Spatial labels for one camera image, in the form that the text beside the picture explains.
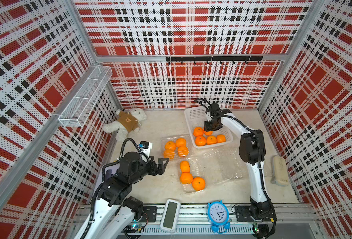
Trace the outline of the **orange two container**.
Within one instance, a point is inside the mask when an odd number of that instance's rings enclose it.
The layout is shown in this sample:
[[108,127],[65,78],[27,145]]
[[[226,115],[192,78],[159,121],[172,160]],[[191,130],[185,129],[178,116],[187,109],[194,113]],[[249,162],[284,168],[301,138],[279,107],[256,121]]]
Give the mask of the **orange two container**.
[[206,138],[203,135],[199,135],[195,139],[195,144],[198,147],[205,146],[206,145]]

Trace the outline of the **orange four container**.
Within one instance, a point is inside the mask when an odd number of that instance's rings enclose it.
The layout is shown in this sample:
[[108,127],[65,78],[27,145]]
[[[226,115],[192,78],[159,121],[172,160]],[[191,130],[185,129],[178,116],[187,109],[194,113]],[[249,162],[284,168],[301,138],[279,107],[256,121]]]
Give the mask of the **orange four container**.
[[217,143],[223,143],[223,142],[226,142],[226,137],[225,137],[225,135],[223,135],[223,134],[219,134],[219,135],[216,137],[216,140],[217,140]]

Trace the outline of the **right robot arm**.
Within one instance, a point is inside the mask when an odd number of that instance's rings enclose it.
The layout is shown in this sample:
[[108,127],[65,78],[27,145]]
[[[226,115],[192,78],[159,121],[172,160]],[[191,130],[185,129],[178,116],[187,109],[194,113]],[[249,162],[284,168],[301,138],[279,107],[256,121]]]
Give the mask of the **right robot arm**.
[[217,131],[223,127],[230,129],[239,139],[239,156],[246,164],[250,179],[250,216],[260,222],[269,218],[277,222],[273,203],[267,193],[264,160],[266,154],[264,135],[261,130],[255,130],[235,117],[229,109],[221,109],[218,103],[207,100],[196,100],[205,108],[207,120],[204,122],[206,131]]

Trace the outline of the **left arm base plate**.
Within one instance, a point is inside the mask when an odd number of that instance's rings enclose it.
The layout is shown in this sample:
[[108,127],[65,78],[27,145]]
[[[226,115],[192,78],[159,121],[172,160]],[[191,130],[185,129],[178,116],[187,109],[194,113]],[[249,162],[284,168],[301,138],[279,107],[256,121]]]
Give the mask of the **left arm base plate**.
[[143,214],[140,222],[142,223],[154,223],[157,219],[157,206],[144,206]]

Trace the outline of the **clear clamshell container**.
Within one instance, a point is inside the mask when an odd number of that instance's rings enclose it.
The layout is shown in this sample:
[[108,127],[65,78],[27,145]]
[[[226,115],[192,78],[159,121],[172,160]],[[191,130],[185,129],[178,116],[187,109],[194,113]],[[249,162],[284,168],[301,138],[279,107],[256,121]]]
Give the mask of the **clear clamshell container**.
[[186,135],[163,138],[161,149],[162,156],[169,160],[187,159],[193,156],[192,143]]
[[247,168],[235,148],[224,147],[204,154],[203,170],[211,184],[221,184],[248,176]]
[[182,174],[180,167],[182,161],[187,161],[189,163],[190,174],[194,178],[200,177],[205,180],[205,190],[228,181],[228,179],[225,178],[222,167],[220,166],[218,160],[215,158],[193,156],[190,158],[177,159],[176,163],[179,177]]

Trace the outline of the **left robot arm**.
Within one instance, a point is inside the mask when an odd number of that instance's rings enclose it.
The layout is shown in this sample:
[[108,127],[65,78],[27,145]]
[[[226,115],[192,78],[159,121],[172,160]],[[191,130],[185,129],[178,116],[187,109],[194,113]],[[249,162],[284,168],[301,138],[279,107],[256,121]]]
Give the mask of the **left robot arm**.
[[149,223],[144,203],[130,196],[134,184],[146,175],[165,173],[168,157],[155,160],[150,155],[152,143],[123,141],[116,161],[102,167],[101,183],[90,201],[90,212],[75,235],[77,239],[115,239],[128,234],[127,226],[140,220]]

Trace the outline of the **orange three container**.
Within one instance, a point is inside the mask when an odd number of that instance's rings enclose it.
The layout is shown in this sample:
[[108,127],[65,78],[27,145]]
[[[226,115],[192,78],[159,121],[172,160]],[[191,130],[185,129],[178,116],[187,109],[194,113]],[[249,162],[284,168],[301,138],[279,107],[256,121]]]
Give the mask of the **orange three container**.
[[206,138],[206,145],[212,145],[217,143],[217,138],[213,135],[210,135]]

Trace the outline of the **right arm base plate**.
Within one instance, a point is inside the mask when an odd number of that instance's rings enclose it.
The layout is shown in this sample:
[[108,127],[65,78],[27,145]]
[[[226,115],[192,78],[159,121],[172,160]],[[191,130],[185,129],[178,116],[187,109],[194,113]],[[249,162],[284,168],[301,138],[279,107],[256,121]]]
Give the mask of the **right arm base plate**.
[[234,205],[231,208],[237,222],[275,222],[276,215],[273,209],[258,211],[248,205]]

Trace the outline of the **white plastic basket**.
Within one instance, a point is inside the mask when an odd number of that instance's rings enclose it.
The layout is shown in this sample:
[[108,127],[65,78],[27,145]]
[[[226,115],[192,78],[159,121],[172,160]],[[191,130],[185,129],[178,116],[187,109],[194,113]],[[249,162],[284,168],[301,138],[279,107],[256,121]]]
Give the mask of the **white plastic basket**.
[[[189,130],[190,137],[192,139],[192,144],[196,149],[208,149],[218,146],[224,146],[233,142],[233,136],[229,128],[222,126],[219,129],[214,129],[214,127],[210,126],[209,123],[211,119],[208,118],[208,114],[206,113],[206,108],[203,106],[188,108],[184,110],[184,115],[187,123],[187,127]],[[211,136],[223,135],[225,136],[224,142],[218,142],[216,144],[198,146],[196,144],[196,136],[194,135],[195,128],[200,127],[203,130],[210,130],[212,132]]]

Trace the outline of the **orange one container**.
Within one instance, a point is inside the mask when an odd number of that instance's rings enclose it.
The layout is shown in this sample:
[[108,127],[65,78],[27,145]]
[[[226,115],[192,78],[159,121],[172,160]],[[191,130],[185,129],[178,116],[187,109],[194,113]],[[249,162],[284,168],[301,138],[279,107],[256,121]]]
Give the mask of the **orange one container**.
[[193,131],[193,135],[195,137],[203,136],[204,135],[204,129],[201,127],[195,127]]

